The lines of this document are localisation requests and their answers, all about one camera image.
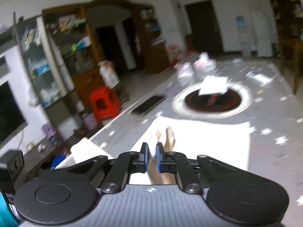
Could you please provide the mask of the white cloth garment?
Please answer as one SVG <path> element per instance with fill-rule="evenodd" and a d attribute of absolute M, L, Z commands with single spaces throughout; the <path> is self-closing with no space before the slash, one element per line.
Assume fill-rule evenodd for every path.
<path fill-rule="evenodd" d="M 144 142 L 154 155 L 156 143 L 166 141 L 167 127 L 174 133 L 174 152 L 183 153 L 189 159 L 207 155 L 236 168 L 248 169 L 251 133 L 256 130 L 250 122 L 213 124 L 164 116 L 126 124 L 115 118 L 92 138 L 83 138 L 73 145 L 71 154 L 57 168 L 67 168 L 97 155 L 112 159 L 123 152 L 138 152 Z"/>

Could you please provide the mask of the white remote control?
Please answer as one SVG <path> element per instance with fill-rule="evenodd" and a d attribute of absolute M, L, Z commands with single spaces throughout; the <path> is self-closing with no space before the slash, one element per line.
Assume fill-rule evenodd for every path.
<path fill-rule="evenodd" d="M 252 81 L 258 83 L 261 86 L 269 85 L 273 82 L 273 78 L 268 77 L 261 73 L 255 73 L 254 71 L 250 71 L 246 74 L 246 77 L 248 79 L 251 79 Z"/>

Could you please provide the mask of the black television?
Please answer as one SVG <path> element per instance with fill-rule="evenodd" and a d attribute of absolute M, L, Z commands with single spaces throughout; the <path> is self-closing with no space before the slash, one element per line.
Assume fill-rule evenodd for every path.
<path fill-rule="evenodd" d="M 26 119 L 15 101 L 10 84 L 1 85 L 1 148 L 27 126 Z"/>

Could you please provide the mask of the white printed sack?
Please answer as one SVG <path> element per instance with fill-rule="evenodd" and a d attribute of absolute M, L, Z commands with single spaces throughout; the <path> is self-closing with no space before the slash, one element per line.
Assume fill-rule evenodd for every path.
<path fill-rule="evenodd" d="M 108 60 L 104 60 L 98 63 L 100 75 L 106 86 L 113 89 L 119 84 L 120 79 L 113 67 L 113 63 Z"/>

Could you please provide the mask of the red plastic stool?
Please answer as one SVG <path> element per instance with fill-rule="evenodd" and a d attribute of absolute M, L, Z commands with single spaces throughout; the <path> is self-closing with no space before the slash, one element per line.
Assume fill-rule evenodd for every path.
<path fill-rule="evenodd" d="M 121 105 L 114 91 L 106 86 L 92 91 L 89 100 L 97 122 L 115 118 L 121 111 Z"/>

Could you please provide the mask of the bare foot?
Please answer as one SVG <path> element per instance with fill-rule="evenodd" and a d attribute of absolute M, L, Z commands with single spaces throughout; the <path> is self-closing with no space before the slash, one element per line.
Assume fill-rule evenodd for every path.
<path fill-rule="evenodd" d="M 174 132 L 171 127 L 166 128 L 166 142 L 164 145 L 164 151 L 173 151 L 175 146 Z M 147 175 L 151 184 L 175 184 L 175 177 L 171 173 L 159 173 L 157 169 L 157 159 L 154 157 L 149 160 L 147 167 Z"/>

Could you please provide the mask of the white refrigerator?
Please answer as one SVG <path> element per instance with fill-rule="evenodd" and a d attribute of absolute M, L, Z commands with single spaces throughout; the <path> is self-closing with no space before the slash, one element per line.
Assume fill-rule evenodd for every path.
<path fill-rule="evenodd" d="M 253 11 L 251 16 L 257 56 L 259 58 L 271 58 L 273 56 L 272 42 L 266 15 L 259 11 Z"/>

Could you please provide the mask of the floral bedding bundle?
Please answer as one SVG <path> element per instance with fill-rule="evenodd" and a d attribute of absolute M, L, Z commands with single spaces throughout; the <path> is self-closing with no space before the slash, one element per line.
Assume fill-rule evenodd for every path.
<path fill-rule="evenodd" d="M 170 44 L 166 47 L 166 54 L 171 65 L 177 64 L 186 58 L 186 52 L 178 44 Z"/>

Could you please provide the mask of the glass shelf cabinet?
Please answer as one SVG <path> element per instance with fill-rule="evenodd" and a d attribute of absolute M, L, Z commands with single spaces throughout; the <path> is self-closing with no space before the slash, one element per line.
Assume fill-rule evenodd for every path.
<path fill-rule="evenodd" d="M 23 20 L 14 14 L 13 25 L 33 91 L 43 108 L 50 108 L 68 91 L 54 58 L 43 18 L 34 16 Z"/>

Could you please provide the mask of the pink tissue box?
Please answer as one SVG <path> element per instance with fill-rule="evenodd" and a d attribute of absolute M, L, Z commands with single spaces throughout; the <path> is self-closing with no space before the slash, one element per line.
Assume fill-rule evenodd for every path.
<path fill-rule="evenodd" d="M 216 61 L 210 59 L 207 52 L 202 52 L 199 59 L 194 62 L 194 68 L 201 73 L 213 72 L 217 68 Z"/>

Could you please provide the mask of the blue plastic stool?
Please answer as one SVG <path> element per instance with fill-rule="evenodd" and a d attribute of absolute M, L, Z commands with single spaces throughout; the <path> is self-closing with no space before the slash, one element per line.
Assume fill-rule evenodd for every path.
<path fill-rule="evenodd" d="M 53 161 L 51 162 L 50 169 L 54 170 L 62 161 L 64 161 L 67 158 L 67 155 L 65 154 L 59 154 L 57 155 Z"/>

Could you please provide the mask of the round black induction cooktop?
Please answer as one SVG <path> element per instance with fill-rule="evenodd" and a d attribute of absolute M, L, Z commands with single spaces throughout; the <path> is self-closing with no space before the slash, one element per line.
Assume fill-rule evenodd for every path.
<path fill-rule="evenodd" d="M 224 94 L 199 95 L 200 83 L 182 90 L 172 101 L 172 109 L 186 117 L 224 119 L 246 110 L 253 102 L 250 89 L 239 82 L 230 82 Z"/>

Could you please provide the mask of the wooden display cabinet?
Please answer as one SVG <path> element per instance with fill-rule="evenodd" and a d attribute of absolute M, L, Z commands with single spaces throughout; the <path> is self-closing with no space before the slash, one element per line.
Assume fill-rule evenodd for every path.
<path fill-rule="evenodd" d="M 105 85 L 98 63 L 112 62 L 119 77 L 142 70 L 158 74 L 169 67 L 163 43 L 155 46 L 151 32 L 151 5 L 128 0 L 94 0 L 42 10 L 49 41 L 66 65 L 77 96 L 84 107 L 89 95 Z"/>

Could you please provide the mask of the white paper tissue sheet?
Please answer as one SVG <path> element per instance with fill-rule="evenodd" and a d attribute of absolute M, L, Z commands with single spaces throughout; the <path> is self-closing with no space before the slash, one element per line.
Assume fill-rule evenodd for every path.
<path fill-rule="evenodd" d="M 225 94 L 228 91 L 228 77 L 207 75 L 200 85 L 198 95 Z"/>

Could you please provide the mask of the small pink tissue pack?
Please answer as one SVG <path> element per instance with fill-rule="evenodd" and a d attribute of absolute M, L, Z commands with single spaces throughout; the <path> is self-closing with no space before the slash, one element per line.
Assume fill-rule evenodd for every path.
<path fill-rule="evenodd" d="M 185 79 L 194 75 L 194 70 L 190 62 L 176 64 L 175 68 L 178 79 Z"/>

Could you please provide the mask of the purple patterned bag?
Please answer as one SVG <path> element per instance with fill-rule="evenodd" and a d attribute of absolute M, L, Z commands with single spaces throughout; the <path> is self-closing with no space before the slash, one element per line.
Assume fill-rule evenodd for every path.
<path fill-rule="evenodd" d="M 86 129 L 89 131 L 93 130 L 98 125 L 93 113 L 84 112 L 82 114 L 82 121 Z"/>

